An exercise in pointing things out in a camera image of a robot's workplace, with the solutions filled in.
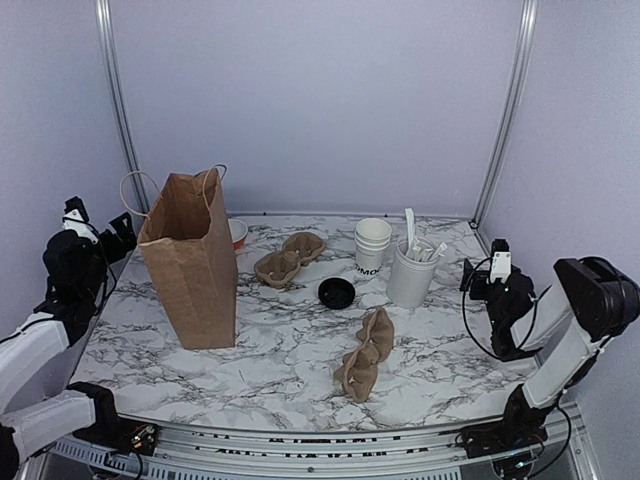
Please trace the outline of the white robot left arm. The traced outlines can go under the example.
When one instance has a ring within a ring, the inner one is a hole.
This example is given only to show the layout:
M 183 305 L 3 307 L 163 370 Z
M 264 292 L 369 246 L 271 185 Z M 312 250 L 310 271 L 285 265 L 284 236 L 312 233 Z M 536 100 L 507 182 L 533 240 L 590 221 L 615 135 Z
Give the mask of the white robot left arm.
M 9 404 L 50 360 L 74 346 L 88 331 L 115 284 L 112 264 L 135 247 L 130 214 L 98 232 L 80 207 L 67 208 L 63 228 L 47 243 L 44 300 L 26 321 L 1 341 L 1 476 L 12 479 L 30 457 L 79 430 L 106 445 L 125 438 L 126 423 L 104 387 L 76 382 L 51 398 L 20 410 Z

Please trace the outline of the single cardboard cup carrier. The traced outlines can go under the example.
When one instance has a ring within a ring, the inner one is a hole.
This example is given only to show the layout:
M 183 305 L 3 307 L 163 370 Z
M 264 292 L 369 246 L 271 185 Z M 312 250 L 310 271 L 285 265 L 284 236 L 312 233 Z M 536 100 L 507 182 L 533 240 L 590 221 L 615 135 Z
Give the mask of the single cardboard cup carrier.
M 343 392 L 355 403 L 364 403 L 377 381 L 379 365 L 394 348 L 395 328 L 384 307 L 377 307 L 362 318 L 356 332 L 359 346 L 342 357 L 341 366 L 333 377 Z

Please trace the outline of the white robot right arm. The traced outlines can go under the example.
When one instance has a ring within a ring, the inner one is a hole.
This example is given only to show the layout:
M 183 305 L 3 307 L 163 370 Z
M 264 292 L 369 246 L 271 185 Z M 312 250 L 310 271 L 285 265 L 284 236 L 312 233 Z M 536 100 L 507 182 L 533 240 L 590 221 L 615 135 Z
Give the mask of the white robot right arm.
M 639 317 L 639 287 L 601 257 L 555 262 L 542 293 L 496 252 L 489 268 L 466 261 L 463 299 L 484 302 L 491 327 L 487 355 L 502 362 L 548 352 L 538 370 L 509 394 L 500 420 L 461 431 L 469 456 L 522 447 L 547 437 L 544 423 L 565 391 L 579 383 L 613 338 Z

